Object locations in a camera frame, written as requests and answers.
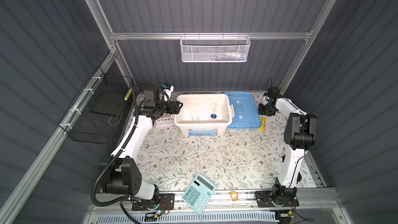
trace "orange ring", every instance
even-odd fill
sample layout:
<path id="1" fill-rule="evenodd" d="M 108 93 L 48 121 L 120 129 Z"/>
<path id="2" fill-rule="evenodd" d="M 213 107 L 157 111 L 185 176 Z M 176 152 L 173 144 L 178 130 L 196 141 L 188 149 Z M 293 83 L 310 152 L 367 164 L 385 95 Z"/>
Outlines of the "orange ring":
<path id="1" fill-rule="evenodd" d="M 231 197 L 232 201 L 236 201 L 236 200 L 238 199 L 238 197 L 239 197 L 239 195 L 238 195 L 238 193 L 237 193 L 236 191 L 232 191 L 232 192 L 229 194 L 229 196 Z"/>

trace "floral pattern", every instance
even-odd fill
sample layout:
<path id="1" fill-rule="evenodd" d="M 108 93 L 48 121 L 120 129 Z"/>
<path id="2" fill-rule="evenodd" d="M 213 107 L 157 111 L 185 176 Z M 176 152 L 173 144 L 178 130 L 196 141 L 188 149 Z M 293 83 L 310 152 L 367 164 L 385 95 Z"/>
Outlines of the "floral pattern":
<path id="1" fill-rule="evenodd" d="M 256 103 L 262 92 L 253 93 Z M 287 145 L 283 141 L 286 118 L 281 113 L 266 117 L 266 128 L 227 129 L 221 137 L 183 137 L 176 126 L 153 127 L 137 155 L 142 179 L 161 191 L 183 191 L 197 173 L 217 189 L 268 189 L 282 168 Z M 298 187 L 316 187 L 308 167 L 301 165 Z"/>

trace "blue lid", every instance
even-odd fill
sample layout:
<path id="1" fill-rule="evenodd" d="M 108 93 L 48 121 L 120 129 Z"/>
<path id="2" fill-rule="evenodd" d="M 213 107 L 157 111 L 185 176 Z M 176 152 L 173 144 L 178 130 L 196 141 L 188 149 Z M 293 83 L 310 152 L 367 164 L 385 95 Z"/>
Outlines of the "blue lid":
<path id="1" fill-rule="evenodd" d="M 229 98 L 229 103 L 234 106 L 235 117 L 232 118 L 228 128 L 245 129 L 259 128 L 261 121 L 257 112 L 257 105 L 250 92 L 224 92 Z"/>

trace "blue label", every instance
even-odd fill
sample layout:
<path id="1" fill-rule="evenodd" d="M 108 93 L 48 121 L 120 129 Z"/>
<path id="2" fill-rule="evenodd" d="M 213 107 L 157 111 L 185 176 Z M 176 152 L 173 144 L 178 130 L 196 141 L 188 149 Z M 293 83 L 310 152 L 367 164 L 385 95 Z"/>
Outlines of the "blue label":
<path id="1" fill-rule="evenodd" d="M 188 129 L 189 136 L 217 136 L 218 128 L 210 128 L 210 129 Z"/>

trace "calculator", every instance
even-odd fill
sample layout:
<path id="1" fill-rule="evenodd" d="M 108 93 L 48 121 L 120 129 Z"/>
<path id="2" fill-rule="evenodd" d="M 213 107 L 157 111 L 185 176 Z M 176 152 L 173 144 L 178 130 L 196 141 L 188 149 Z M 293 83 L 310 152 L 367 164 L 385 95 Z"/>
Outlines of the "calculator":
<path id="1" fill-rule="evenodd" d="M 197 174 L 182 195 L 182 200 L 195 212 L 201 214 L 215 190 L 216 186 L 211 181 L 201 174 Z"/>

